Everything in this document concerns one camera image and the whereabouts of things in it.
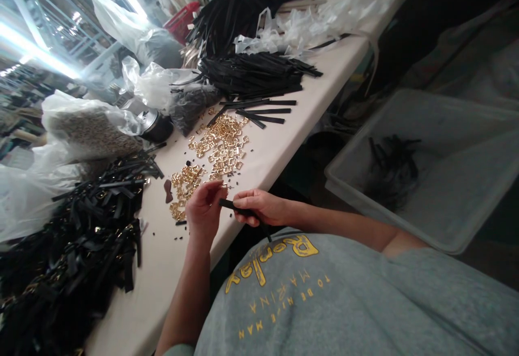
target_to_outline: translucent plastic bin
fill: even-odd
[[[384,136],[421,139],[417,186],[393,213],[362,192]],[[519,173],[519,113],[416,90],[400,90],[325,170],[326,188],[362,214],[401,227],[458,254],[470,243]]]

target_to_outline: person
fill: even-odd
[[[187,204],[190,239],[157,356],[519,354],[516,291],[394,226],[259,189],[234,205],[287,228],[250,250],[210,308],[222,184]]]

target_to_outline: table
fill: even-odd
[[[393,0],[384,15],[365,20],[360,29],[373,36],[380,36],[404,1]],[[230,190],[230,198],[240,190],[255,187],[268,190],[271,187],[346,80],[354,73],[368,47],[369,43],[364,37],[348,37],[336,43],[334,49],[315,58],[317,69],[324,75],[317,79],[305,76],[303,91],[292,93],[288,98],[283,97],[297,100],[297,106],[291,106],[292,113],[283,116],[286,119],[284,125],[267,123],[267,128],[261,130],[249,123],[243,128],[250,143],[245,148],[247,156],[243,160],[241,175],[232,177],[231,185],[235,188]],[[211,117],[206,114],[202,122],[207,123]],[[156,161],[166,177],[180,171],[187,160],[193,159],[196,164],[205,164],[205,169],[210,171],[208,154],[204,159],[197,159],[194,151],[188,149],[188,144],[188,139],[175,132],[167,146],[157,153]],[[142,237],[142,267],[135,269],[135,289],[128,294],[120,290],[114,292],[106,317],[96,326],[87,342],[87,354],[150,356],[155,350],[180,277],[189,239],[184,226],[175,226],[169,206],[164,202],[163,182],[152,180],[143,196],[140,216],[148,222],[148,227]],[[211,249],[211,268],[214,268],[242,227],[229,214],[228,209],[222,210],[218,234]]]

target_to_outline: black cylindrical container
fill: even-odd
[[[152,143],[163,143],[173,133],[173,124],[155,109],[142,112],[139,118],[144,121],[144,132],[141,137]]]

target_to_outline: red container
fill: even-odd
[[[195,1],[184,6],[180,11],[173,16],[164,26],[175,39],[185,45],[185,38],[189,34],[188,25],[193,23],[193,12],[200,9],[200,2]]]

